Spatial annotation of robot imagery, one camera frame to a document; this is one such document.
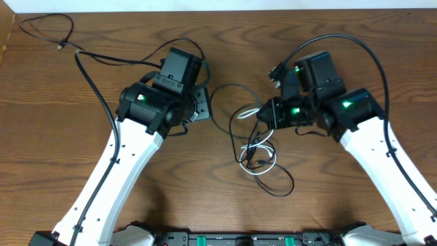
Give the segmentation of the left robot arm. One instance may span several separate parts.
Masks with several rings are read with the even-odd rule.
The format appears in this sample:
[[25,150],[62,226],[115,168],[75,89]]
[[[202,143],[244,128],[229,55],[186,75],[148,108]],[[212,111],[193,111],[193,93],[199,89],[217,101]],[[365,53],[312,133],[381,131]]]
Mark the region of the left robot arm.
[[170,48],[158,69],[123,89],[112,114],[96,91],[112,128],[106,147],[80,195],[51,231],[37,231],[30,245],[153,245],[140,225],[116,232],[115,224],[139,174],[176,126],[207,120],[208,82],[197,83],[205,57]]

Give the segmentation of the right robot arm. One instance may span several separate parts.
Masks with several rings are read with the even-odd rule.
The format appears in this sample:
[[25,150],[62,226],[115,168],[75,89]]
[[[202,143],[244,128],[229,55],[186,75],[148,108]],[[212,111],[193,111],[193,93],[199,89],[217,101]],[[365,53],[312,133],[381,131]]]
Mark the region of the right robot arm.
[[355,223],[336,235],[340,245],[435,245],[436,192],[398,142],[385,110],[364,88],[347,91],[326,51],[269,77],[281,90],[257,113],[270,130],[318,127],[340,143],[365,170],[392,212],[400,232]]

